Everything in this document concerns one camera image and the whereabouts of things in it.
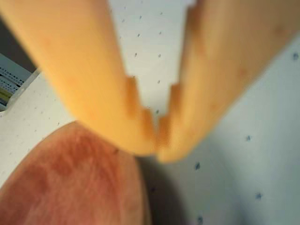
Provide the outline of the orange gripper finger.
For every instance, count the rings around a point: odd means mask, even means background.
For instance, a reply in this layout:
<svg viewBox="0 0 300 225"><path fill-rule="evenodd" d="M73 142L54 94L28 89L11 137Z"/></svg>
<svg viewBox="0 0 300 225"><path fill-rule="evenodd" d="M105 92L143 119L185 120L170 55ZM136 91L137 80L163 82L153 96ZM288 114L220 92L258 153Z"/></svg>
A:
<svg viewBox="0 0 300 225"><path fill-rule="evenodd" d="M128 153L156 152L149 109L123 67L106 0L3 0L0 15L65 107Z"/></svg>
<svg viewBox="0 0 300 225"><path fill-rule="evenodd" d="M297 0L197 0L188 8L180 81L159 121L157 158L186 156L300 30Z"/></svg>

